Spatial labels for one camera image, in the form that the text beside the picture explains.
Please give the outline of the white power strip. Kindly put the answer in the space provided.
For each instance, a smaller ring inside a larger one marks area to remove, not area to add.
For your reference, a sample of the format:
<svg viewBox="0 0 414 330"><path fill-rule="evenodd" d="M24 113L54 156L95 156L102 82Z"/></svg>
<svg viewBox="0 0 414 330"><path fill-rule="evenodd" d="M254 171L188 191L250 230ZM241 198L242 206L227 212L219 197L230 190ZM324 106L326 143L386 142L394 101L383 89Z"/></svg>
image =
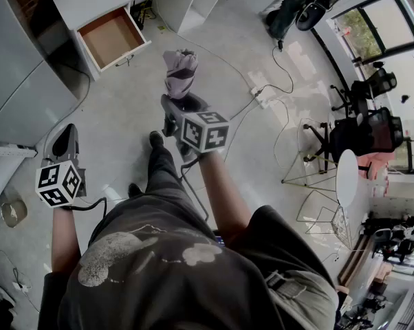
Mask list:
<svg viewBox="0 0 414 330"><path fill-rule="evenodd" d="M271 107L272 102L276 98L276 92L270 85L262 86L260 88L253 87L250 90L250 94L262 109Z"/></svg>

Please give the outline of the person's black trousers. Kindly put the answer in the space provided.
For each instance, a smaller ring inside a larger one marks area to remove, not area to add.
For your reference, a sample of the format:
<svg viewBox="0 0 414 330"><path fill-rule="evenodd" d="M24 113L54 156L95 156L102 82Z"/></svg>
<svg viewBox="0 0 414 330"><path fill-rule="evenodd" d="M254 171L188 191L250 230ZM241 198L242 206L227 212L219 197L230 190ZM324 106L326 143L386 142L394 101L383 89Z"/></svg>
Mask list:
<svg viewBox="0 0 414 330"><path fill-rule="evenodd" d="M151 151L144 194L173 204L192 204L178 178L173 157L163 144L154 146Z"/></svg>

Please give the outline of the brown tape roll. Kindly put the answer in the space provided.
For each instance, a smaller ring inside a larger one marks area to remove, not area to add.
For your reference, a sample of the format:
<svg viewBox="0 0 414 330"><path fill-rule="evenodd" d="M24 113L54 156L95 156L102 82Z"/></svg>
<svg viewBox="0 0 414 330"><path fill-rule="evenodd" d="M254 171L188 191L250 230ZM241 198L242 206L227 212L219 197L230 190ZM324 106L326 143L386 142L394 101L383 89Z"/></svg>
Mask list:
<svg viewBox="0 0 414 330"><path fill-rule="evenodd" d="M1 205L1 216L9 228L15 228L27 215L27 206L21 199Z"/></svg>

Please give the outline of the black framed window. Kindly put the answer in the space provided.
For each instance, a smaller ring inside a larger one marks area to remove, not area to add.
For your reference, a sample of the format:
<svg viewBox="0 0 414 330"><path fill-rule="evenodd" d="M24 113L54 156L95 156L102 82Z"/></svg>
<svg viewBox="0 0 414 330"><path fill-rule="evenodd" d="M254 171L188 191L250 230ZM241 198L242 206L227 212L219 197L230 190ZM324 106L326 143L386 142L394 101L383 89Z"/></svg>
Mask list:
<svg viewBox="0 0 414 330"><path fill-rule="evenodd" d="M316 27L347 85L376 73L376 64L397 80L372 100L414 122L414 0L365 0L329 16Z"/></svg>

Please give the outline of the black scooter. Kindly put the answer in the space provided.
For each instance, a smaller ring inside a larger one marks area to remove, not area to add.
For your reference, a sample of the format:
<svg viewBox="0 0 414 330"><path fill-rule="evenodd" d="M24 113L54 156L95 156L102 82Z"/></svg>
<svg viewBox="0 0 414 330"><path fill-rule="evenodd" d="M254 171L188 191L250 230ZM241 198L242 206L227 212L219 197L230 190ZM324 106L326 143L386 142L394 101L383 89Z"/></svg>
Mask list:
<svg viewBox="0 0 414 330"><path fill-rule="evenodd" d="M312 29L340 0L282 0L268 13L265 24L271 37L283 41L292 25L300 31Z"/></svg>

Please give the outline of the round white table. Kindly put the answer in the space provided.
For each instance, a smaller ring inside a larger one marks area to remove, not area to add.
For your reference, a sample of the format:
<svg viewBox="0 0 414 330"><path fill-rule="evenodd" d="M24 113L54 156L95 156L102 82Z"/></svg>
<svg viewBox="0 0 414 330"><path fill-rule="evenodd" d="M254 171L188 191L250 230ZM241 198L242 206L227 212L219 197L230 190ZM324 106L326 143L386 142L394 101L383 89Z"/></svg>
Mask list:
<svg viewBox="0 0 414 330"><path fill-rule="evenodd" d="M358 162L353 151L342 152L337 165L336 195L343 208L351 205L358 187Z"/></svg>

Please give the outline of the black padded office chair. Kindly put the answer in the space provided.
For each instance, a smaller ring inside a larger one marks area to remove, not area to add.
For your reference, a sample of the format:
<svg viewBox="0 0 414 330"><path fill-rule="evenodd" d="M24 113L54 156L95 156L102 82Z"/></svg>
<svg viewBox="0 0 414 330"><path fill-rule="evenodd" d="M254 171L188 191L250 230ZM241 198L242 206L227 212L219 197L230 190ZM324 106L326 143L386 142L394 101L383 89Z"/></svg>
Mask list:
<svg viewBox="0 0 414 330"><path fill-rule="evenodd" d="M355 156L370 153L392 153L404 141L402 121L383 107L370 110L366 117L345 118L334 122L329 134L331 156L338 163L349 149Z"/></svg>

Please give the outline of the person's left forearm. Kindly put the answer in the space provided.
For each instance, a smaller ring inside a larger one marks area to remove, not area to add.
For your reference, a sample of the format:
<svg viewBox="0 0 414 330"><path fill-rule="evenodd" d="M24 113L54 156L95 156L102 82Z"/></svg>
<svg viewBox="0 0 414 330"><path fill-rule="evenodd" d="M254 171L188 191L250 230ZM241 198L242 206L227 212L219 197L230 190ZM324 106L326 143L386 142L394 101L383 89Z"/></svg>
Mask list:
<svg viewBox="0 0 414 330"><path fill-rule="evenodd" d="M80 258L73 212L63 208L53 209L52 271L70 275Z"/></svg>

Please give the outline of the purple grey cloth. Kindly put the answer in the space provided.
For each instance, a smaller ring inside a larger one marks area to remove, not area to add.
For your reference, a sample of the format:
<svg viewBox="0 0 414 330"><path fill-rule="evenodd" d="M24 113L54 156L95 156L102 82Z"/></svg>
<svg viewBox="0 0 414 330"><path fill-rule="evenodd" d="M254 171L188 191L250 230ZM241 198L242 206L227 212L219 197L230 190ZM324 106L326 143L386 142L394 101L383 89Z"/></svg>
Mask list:
<svg viewBox="0 0 414 330"><path fill-rule="evenodd" d="M188 49L166 50L163 59L167 67L164 80L167 94L170 98L182 99L192 87L199 64L197 55Z"/></svg>

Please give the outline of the person's right forearm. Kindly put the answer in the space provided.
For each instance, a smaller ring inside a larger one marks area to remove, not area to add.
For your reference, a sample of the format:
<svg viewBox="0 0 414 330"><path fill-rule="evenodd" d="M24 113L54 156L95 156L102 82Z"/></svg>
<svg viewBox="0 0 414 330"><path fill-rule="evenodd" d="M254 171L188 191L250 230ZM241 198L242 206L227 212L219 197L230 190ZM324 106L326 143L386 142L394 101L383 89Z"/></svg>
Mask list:
<svg viewBox="0 0 414 330"><path fill-rule="evenodd" d="M199 167L217 229L225 244L230 245L248 227L251 210L218 152L203 154Z"/></svg>

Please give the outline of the white wooden drawer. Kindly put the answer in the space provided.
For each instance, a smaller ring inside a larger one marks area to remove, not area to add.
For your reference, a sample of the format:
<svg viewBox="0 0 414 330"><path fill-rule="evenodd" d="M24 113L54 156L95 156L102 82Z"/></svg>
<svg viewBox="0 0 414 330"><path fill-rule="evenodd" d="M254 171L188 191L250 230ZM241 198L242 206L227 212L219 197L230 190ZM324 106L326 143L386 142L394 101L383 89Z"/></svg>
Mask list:
<svg viewBox="0 0 414 330"><path fill-rule="evenodd" d="M79 43L85 48L98 72L142 52L146 40L126 7L120 7L77 30Z"/></svg>

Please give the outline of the white metal rack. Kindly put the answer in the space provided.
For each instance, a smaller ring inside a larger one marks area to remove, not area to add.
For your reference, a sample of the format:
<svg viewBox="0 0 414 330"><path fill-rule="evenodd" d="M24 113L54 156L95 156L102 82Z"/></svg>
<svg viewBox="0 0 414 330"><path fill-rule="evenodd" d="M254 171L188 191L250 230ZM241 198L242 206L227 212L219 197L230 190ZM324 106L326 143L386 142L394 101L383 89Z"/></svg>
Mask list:
<svg viewBox="0 0 414 330"><path fill-rule="evenodd" d="M20 147L14 144L9 144L7 146L0 146L0 157L23 157L31 158L36 157L38 152L29 147Z"/></svg>

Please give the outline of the grey cabinet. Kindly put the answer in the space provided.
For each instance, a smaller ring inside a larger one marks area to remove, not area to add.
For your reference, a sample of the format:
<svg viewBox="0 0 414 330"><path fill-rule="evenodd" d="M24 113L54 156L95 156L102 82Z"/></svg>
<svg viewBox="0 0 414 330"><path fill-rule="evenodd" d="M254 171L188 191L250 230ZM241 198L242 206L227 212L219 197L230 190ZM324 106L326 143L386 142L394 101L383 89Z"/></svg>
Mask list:
<svg viewBox="0 0 414 330"><path fill-rule="evenodd" d="M16 0L0 0L0 142L34 146L80 105L90 80L51 64L19 16Z"/></svg>

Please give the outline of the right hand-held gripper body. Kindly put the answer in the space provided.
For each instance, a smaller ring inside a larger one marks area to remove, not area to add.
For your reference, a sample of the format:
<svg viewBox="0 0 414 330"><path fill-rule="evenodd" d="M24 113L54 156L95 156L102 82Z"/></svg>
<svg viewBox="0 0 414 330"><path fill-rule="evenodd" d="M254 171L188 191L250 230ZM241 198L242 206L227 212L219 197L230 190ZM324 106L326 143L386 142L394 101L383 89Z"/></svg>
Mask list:
<svg viewBox="0 0 414 330"><path fill-rule="evenodd" d="M225 148L230 123L200 97L188 93L177 100L161 97L164 110L163 135L173 137L183 160Z"/></svg>

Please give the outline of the pink chair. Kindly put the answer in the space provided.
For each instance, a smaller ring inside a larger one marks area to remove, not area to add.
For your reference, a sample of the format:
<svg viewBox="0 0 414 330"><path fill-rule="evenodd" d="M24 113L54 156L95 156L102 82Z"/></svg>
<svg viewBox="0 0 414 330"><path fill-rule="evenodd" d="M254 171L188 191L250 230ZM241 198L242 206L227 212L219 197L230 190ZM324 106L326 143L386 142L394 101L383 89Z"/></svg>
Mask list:
<svg viewBox="0 0 414 330"><path fill-rule="evenodd" d="M395 153L370 153L357 156L359 176L370 181L376 180L388 163L395 159Z"/></svg>

